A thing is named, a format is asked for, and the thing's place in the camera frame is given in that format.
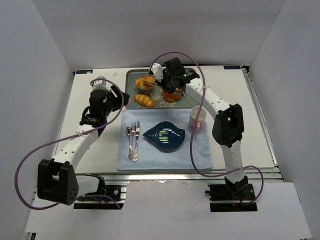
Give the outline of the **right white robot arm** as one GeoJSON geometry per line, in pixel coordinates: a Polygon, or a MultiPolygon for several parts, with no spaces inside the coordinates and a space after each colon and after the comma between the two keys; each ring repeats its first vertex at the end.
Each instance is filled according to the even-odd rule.
{"type": "Polygon", "coordinates": [[[248,185],[248,177],[243,169],[241,140],[244,132],[243,109],[239,104],[230,104],[221,99],[207,85],[203,71],[186,70],[178,57],[161,64],[153,63],[149,70],[155,84],[167,93],[176,88],[199,101],[214,119],[212,136],[220,145],[225,164],[225,183],[239,191],[248,185]]]}

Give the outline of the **round striped bread bun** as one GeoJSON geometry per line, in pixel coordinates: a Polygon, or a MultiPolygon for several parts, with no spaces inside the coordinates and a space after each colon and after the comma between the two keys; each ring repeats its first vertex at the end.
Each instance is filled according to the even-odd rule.
{"type": "Polygon", "coordinates": [[[150,90],[153,86],[152,84],[155,83],[155,80],[151,76],[145,76],[138,78],[135,81],[135,85],[140,90],[150,90]]]}

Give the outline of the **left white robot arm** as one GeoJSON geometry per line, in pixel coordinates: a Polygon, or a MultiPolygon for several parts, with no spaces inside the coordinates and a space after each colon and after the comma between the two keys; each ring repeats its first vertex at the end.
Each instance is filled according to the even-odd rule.
{"type": "Polygon", "coordinates": [[[89,106],[82,112],[75,137],[50,160],[43,159],[38,164],[38,198],[69,206],[81,196],[98,196],[106,192],[101,176],[76,175],[75,170],[86,151],[103,133],[109,114],[126,106],[129,98],[114,85],[110,90],[95,89],[90,93],[89,106]]]}

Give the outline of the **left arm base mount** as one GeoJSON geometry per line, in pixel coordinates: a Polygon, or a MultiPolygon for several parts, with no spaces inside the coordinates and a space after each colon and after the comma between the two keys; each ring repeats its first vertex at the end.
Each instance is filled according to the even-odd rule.
{"type": "Polygon", "coordinates": [[[101,192],[80,196],[73,205],[75,210],[120,210],[126,199],[127,187],[106,185],[101,192]]]}

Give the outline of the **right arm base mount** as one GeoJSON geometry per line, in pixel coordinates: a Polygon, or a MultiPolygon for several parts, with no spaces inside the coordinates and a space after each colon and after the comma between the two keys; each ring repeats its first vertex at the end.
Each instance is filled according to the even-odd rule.
{"type": "Polygon", "coordinates": [[[211,184],[204,194],[209,198],[212,213],[257,212],[256,197],[252,184],[249,184],[236,195],[225,184],[211,184]]]}

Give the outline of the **metal tongs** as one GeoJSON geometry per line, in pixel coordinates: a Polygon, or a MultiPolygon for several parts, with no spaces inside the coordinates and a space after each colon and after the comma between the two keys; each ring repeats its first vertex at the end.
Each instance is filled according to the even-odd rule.
{"type": "Polygon", "coordinates": [[[149,87],[152,87],[152,88],[161,89],[161,90],[167,92],[168,94],[177,93],[177,94],[181,94],[181,96],[184,96],[184,95],[185,95],[183,91],[179,91],[179,90],[174,90],[174,91],[167,90],[167,89],[163,88],[163,87],[160,86],[160,85],[156,85],[155,83],[152,83],[152,82],[149,82],[149,81],[146,81],[146,80],[143,80],[142,82],[143,82],[143,84],[146,85],[146,86],[149,86],[149,87]]]}

